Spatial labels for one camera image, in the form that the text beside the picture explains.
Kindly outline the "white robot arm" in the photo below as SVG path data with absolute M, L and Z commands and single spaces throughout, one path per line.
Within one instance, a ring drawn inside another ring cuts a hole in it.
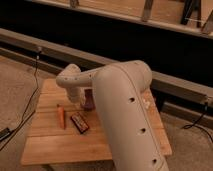
M 141 97 L 151 82 L 152 71 L 141 60 L 88 71 L 70 64 L 56 77 L 72 102 L 80 87 L 92 88 L 116 171 L 169 171 Z

